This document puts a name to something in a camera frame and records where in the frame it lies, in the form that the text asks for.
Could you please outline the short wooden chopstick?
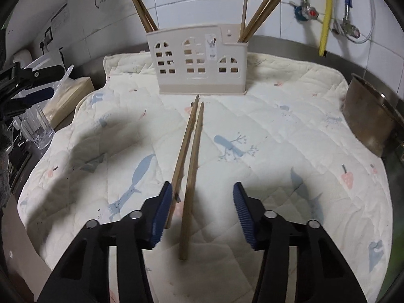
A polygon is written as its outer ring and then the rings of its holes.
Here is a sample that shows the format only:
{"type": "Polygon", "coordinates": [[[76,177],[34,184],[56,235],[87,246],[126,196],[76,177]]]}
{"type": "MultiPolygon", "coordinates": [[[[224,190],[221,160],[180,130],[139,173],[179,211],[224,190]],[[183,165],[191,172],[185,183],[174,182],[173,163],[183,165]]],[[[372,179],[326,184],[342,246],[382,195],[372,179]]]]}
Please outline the short wooden chopstick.
{"type": "Polygon", "coordinates": [[[263,0],[251,17],[246,28],[241,31],[238,42],[248,42],[281,1],[282,0],[263,0]]]}

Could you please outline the lone wooden chopstick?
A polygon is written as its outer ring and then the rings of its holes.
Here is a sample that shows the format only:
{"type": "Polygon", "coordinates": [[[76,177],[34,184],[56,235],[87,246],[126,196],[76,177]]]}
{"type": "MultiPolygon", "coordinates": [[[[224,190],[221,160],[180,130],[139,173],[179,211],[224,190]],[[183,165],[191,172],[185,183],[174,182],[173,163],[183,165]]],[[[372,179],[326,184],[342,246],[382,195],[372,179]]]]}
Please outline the lone wooden chopstick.
{"type": "Polygon", "coordinates": [[[242,35],[243,35],[244,30],[246,28],[247,6],[248,6],[248,0],[243,0],[242,18],[241,18],[241,24],[240,24],[240,36],[239,36],[239,40],[238,40],[239,42],[242,41],[242,35]]]}

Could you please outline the crossing wooden chopstick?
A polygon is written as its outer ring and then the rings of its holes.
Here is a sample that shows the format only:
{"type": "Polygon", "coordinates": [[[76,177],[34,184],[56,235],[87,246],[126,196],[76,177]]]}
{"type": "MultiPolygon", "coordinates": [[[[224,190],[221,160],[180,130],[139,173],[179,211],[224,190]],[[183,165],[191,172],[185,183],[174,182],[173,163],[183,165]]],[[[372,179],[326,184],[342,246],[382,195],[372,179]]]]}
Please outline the crossing wooden chopstick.
{"type": "Polygon", "coordinates": [[[261,13],[264,11],[264,9],[267,6],[269,1],[270,0],[263,0],[261,2],[260,6],[258,7],[256,12],[252,16],[250,21],[248,22],[248,25],[246,26],[246,28],[240,33],[240,38],[239,38],[238,42],[246,42],[247,34],[253,29],[253,25],[256,24],[256,21],[258,20],[261,13]]]}

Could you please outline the bagged disposable chopsticks pack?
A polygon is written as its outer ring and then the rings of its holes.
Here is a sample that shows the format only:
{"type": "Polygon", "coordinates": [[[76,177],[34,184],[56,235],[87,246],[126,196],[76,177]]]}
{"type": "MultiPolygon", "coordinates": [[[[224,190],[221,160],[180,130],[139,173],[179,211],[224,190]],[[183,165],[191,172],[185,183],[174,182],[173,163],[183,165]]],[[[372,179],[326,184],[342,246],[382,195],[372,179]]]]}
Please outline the bagged disposable chopsticks pack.
{"type": "Polygon", "coordinates": [[[63,78],[56,86],[53,97],[46,102],[43,108],[43,113],[52,129],[56,129],[69,114],[75,111],[79,102],[94,91],[91,78],[70,78],[73,69],[73,65],[67,68],[63,78]]]}

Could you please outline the white quilted patterned mat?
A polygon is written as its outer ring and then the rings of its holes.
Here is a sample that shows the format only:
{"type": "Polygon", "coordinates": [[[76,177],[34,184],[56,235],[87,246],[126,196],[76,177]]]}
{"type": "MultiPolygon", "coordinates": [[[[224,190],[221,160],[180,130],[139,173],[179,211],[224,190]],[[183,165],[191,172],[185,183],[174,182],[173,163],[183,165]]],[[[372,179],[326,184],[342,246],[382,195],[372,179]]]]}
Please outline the white quilted patterned mat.
{"type": "MultiPolygon", "coordinates": [[[[192,96],[162,95],[148,53],[103,61],[105,86],[76,107],[18,200],[41,258],[55,267],[86,221],[118,221],[172,179],[192,96]]],[[[392,202],[382,160],[348,128],[348,84],[331,68],[248,55],[247,92],[204,96],[189,257],[178,258],[182,208],[144,254],[158,302],[251,302],[262,253],[244,238],[236,182],[292,222],[318,220],[369,302],[392,246],[392,202]]]]}

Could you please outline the beige plastic utensil holder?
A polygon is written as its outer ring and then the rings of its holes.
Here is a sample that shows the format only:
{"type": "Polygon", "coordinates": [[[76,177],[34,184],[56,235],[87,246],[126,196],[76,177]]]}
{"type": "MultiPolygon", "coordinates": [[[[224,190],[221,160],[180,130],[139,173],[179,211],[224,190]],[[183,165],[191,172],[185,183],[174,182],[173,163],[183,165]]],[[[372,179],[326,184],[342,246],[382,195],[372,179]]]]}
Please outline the beige plastic utensil holder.
{"type": "Polygon", "coordinates": [[[246,92],[247,47],[239,24],[191,25],[146,35],[161,94],[246,92]]]}

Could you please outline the steel saucepan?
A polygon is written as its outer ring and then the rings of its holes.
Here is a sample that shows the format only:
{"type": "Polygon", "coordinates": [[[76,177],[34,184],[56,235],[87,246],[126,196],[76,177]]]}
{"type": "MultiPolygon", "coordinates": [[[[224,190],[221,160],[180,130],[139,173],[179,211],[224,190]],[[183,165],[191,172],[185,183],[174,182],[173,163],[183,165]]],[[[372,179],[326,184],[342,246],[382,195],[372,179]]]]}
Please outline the steel saucepan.
{"type": "Polygon", "coordinates": [[[378,157],[403,147],[403,116],[383,92],[352,75],[342,108],[355,137],[378,157]]]}

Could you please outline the chrome angle valve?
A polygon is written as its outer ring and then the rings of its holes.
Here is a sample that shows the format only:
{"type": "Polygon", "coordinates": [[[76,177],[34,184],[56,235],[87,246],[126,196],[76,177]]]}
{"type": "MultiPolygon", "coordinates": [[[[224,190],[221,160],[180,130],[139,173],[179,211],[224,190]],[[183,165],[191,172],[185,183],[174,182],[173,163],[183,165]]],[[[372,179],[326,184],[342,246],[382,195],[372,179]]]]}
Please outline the chrome angle valve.
{"type": "Polygon", "coordinates": [[[358,39],[360,30],[350,23],[348,19],[334,20],[334,33],[358,39]]]}

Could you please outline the white thin water tube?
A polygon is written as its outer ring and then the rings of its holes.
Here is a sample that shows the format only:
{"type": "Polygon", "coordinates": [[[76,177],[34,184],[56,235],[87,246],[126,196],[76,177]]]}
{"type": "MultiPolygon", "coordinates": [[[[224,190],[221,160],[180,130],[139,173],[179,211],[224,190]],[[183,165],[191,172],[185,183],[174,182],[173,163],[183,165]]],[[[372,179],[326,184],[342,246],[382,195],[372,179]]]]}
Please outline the white thin water tube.
{"type": "Polygon", "coordinates": [[[335,35],[356,45],[365,44],[372,38],[376,21],[374,0],[337,0],[333,12],[334,20],[348,19],[360,30],[358,39],[334,33],[335,35]]]}

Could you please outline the wall power socket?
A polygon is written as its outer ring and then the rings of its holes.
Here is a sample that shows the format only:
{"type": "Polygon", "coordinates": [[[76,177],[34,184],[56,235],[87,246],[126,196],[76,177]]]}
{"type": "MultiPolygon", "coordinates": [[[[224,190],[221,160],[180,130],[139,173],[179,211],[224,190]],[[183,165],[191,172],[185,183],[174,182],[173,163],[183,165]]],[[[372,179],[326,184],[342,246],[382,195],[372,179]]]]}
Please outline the wall power socket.
{"type": "Polygon", "coordinates": [[[53,34],[52,34],[52,29],[49,27],[45,32],[44,32],[44,44],[48,45],[51,43],[53,40],[53,34]]]}

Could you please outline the red handled angle valve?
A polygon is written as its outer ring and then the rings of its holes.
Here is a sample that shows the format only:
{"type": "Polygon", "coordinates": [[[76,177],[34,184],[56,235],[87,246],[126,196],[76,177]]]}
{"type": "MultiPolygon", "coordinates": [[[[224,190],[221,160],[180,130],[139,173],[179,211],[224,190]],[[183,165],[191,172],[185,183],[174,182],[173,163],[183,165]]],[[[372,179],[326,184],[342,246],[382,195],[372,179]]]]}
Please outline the red handled angle valve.
{"type": "Polygon", "coordinates": [[[318,18],[319,13],[314,7],[310,6],[310,4],[298,5],[293,1],[289,1],[289,4],[294,8],[294,16],[298,22],[305,23],[310,20],[315,20],[322,23],[322,20],[318,18]]]}

